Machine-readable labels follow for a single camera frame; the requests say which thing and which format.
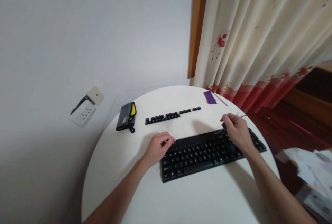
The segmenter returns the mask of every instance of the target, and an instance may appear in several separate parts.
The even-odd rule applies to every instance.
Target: white table
[[[113,191],[144,153],[151,137],[168,131],[176,139],[215,130],[225,113],[244,115],[233,103],[216,96],[207,104],[205,89],[171,86],[154,90],[135,100],[135,133],[116,131],[117,115],[101,136],[87,169],[82,221]],[[180,118],[145,125],[145,119],[200,106],[202,109]],[[279,177],[265,139],[248,118],[248,126],[267,147],[263,158]],[[143,177],[122,223],[270,223],[248,161],[201,171],[163,183],[160,163]]]

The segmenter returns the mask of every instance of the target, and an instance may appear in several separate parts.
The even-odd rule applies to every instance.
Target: wooden door frame
[[[188,78],[193,78],[195,76],[198,50],[201,42],[205,4],[206,0],[193,0],[192,3]]]

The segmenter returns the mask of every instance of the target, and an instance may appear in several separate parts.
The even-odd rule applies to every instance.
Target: hand
[[[172,137],[168,132],[162,132],[154,135],[151,138],[149,146],[142,157],[143,163],[147,166],[147,168],[155,165],[163,158],[163,156],[165,156],[167,150],[174,143],[175,138]]]
[[[224,114],[220,121],[225,122],[228,136],[245,156],[252,151],[256,151],[250,138],[247,122],[243,118],[229,113]]]

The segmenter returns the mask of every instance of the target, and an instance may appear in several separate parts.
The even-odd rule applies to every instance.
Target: wall outlet
[[[86,95],[96,104],[99,105],[104,99],[103,94],[99,91],[96,86],[93,86]]]
[[[85,100],[70,116],[69,119],[80,127],[84,127],[89,121],[96,107],[89,101]]]

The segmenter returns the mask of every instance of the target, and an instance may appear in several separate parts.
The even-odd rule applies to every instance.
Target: purple card
[[[216,101],[215,101],[211,91],[204,92],[204,95],[209,104],[216,104]]]

